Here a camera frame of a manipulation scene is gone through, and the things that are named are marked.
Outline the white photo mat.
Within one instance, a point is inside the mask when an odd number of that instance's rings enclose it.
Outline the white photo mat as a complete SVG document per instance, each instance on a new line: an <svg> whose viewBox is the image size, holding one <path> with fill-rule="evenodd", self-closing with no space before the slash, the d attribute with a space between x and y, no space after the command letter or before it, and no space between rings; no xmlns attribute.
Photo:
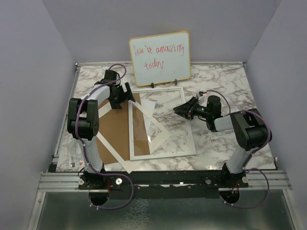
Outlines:
<svg viewBox="0 0 307 230"><path fill-rule="evenodd" d="M119 163L122 168L127 172L131 173L136 170L136 168L141 164L143 160L147 160L151 157L155 157L153 152L156 151L167 139L170 138L171 133L163 127L161 123L159 123L153 116L147 112L141 104L137 102L128 102L129 108L129 143L130 143L130 160L125 161L122 157L117 153L117 151L109 144L109 142L98 132L97 144L98 151L101 159L105 164L110 164L112 159L116 160L116 163ZM150 121L150 127L147 133L148 144L149 144L149 155L143 156L135 156L134 155L134 132L133 132L133 107L139 109L143 115L147 116ZM104 104L99 111L99 118L105 115L107 112L111 110L110 103Z"/></svg>

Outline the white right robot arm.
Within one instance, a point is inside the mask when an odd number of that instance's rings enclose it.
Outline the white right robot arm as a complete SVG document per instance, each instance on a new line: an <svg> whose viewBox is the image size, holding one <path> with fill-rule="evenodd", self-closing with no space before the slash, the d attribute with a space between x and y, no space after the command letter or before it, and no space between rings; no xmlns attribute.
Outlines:
<svg viewBox="0 0 307 230"><path fill-rule="evenodd" d="M212 95L208 97L206 106L202 106L198 98L192 97L186 103L174 107L173 111L186 120L198 117L211 132L234 131L238 146L223 165L223 174L220 176L223 186L232 187L238 181L237 174L244 172L252 155L271 141L272 132L257 109L225 116L222 116L221 109L220 97Z"/></svg>

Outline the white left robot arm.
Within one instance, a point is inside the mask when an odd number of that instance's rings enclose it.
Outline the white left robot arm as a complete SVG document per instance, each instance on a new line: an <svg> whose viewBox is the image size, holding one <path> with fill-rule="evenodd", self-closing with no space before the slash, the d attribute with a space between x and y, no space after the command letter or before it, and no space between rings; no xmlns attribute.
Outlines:
<svg viewBox="0 0 307 230"><path fill-rule="evenodd" d="M82 98L71 98L68 106L67 131L77 140L85 162L84 171L92 173L89 183L95 189L105 186L106 177L103 161L100 159L96 143L99 131L99 105L108 100L111 109L121 109L122 103L136 100L133 97L129 83L123 89L120 81L123 76L107 69L104 77L94 84L89 93Z"/></svg>

